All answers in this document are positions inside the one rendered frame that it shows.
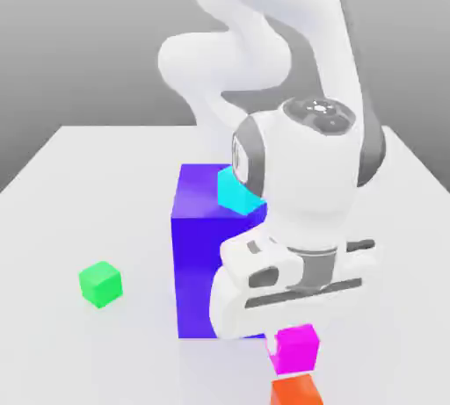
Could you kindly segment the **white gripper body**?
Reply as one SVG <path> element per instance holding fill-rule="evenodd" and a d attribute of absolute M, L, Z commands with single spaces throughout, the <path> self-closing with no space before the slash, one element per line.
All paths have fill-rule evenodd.
<path fill-rule="evenodd" d="M 378 280 L 378 268 L 348 271 L 316 292 L 285 288 L 245 290 L 221 267 L 214 276 L 209 318 L 220 339 L 236 339 L 312 324 L 318 328 L 363 301 Z"/>

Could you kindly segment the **small magenta cube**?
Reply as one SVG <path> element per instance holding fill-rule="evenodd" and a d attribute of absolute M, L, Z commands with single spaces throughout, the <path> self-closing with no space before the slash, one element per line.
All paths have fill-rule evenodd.
<path fill-rule="evenodd" d="M 320 339 L 312 324 L 282 329 L 275 335 L 275 342 L 276 350 L 269 357 L 278 375 L 315 369 Z"/>

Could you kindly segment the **small orange cube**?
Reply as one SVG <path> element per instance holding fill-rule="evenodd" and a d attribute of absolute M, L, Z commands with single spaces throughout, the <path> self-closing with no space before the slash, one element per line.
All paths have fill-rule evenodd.
<path fill-rule="evenodd" d="M 323 405 L 310 374 L 278 379 L 272 382 L 270 405 Z"/>

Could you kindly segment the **small cyan cube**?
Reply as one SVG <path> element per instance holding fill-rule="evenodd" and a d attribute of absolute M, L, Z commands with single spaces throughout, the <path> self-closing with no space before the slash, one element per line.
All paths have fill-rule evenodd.
<path fill-rule="evenodd" d="M 220 206 L 241 215 L 248 215 L 265 204 L 237 180 L 231 166 L 217 174 L 217 199 Z"/>

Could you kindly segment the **small green cube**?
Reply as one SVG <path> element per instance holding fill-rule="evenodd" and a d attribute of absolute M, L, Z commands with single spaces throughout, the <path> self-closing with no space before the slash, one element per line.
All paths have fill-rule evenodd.
<path fill-rule="evenodd" d="M 78 274 L 83 297 L 102 308 L 123 294 L 120 272 L 106 261 L 89 266 Z"/>

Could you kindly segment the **large blue box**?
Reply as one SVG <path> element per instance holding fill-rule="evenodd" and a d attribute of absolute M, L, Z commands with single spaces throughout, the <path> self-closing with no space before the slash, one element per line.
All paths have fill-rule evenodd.
<path fill-rule="evenodd" d="M 227 164 L 181 165 L 171 212 L 178 336 L 215 339 L 209 319 L 211 287 L 221 266 L 221 243 L 260 223 L 263 204 L 247 215 L 221 206 L 217 177 Z"/>

